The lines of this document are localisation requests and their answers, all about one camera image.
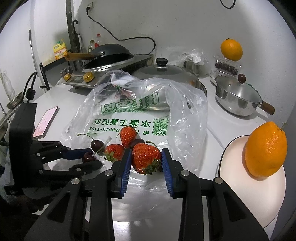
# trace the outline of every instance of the yellow detergent bottle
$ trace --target yellow detergent bottle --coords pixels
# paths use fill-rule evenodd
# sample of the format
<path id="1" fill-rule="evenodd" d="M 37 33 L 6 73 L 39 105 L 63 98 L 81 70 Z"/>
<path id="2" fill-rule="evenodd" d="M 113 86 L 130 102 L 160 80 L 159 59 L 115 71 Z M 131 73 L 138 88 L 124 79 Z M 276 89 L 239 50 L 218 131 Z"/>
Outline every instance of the yellow detergent bottle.
<path id="1" fill-rule="evenodd" d="M 53 47 L 54 55 L 56 60 L 63 58 L 67 55 L 67 47 L 63 40 L 58 41 L 57 44 Z"/>

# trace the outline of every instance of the wall outlet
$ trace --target wall outlet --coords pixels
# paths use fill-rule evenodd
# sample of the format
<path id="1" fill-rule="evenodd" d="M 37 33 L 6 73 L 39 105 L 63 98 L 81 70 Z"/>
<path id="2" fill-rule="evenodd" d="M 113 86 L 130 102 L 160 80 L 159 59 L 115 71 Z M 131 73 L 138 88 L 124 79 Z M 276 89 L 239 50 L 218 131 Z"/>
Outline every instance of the wall outlet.
<path id="1" fill-rule="evenodd" d="M 90 10 L 93 10 L 94 9 L 94 2 L 90 2 L 87 6 L 90 7 Z"/>

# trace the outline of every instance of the gold knob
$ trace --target gold knob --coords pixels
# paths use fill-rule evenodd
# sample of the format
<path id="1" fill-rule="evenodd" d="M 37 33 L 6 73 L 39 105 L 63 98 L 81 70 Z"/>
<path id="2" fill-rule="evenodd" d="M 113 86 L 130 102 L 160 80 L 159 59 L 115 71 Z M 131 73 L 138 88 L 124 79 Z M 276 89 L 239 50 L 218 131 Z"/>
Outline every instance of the gold knob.
<path id="1" fill-rule="evenodd" d="M 92 81 L 93 79 L 94 79 L 94 74 L 92 72 L 87 72 L 83 76 L 83 80 L 85 81 L 85 83 L 88 83 L 88 82 Z"/>
<path id="2" fill-rule="evenodd" d="M 68 81 L 69 79 L 71 79 L 71 75 L 68 73 L 64 76 L 64 80 Z"/>

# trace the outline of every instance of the pot lid knob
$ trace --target pot lid knob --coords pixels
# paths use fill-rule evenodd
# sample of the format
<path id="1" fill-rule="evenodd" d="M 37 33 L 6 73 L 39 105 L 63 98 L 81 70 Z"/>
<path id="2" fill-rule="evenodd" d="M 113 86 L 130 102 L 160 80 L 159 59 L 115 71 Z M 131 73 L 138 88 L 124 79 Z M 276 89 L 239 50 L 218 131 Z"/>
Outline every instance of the pot lid knob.
<path id="1" fill-rule="evenodd" d="M 155 61 L 158 67 L 165 67 L 168 63 L 168 60 L 166 58 L 157 58 Z"/>
<path id="2" fill-rule="evenodd" d="M 245 76 L 244 74 L 239 74 L 239 75 L 237 76 L 237 80 L 238 80 L 241 84 L 243 84 L 243 83 L 246 82 L 246 76 Z"/>

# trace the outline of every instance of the bottle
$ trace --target bottle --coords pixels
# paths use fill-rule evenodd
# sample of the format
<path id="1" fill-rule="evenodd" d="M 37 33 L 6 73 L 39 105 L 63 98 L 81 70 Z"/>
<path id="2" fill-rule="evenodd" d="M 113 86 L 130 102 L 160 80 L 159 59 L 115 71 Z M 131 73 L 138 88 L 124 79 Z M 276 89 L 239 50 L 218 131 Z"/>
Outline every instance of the bottle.
<path id="1" fill-rule="evenodd" d="M 87 48 L 87 52 L 90 53 L 93 49 L 95 49 L 95 45 L 94 45 L 94 40 L 91 40 L 90 41 L 90 45 L 89 47 Z"/>
<path id="2" fill-rule="evenodd" d="M 63 40 L 58 41 L 57 44 L 53 46 L 53 50 L 56 60 L 65 57 L 68 53 L 66 44 Z"/>
<path id="3" fill-rule="evenodd" d="M 4 90 L 7 94 L 7 97 L 9 99 L 9 101 L 12 101 L 15 97 L 15 90 L 11 85 L 11 82 L 9 80 L 9 78 L 6 75 L 6 71 L 4 71 L 3 73 L 0 72 L 0 79 L 2 81 Z"/>
<path id="4" fill-rule="evenodd" d="M 101 35 L 100 34 L 97 34 L 96 35 L 96 41 L 95 41 L 95 48 L 98 48 L 99 46 L 102 45 L 102 39 L 101 39 Z"/>

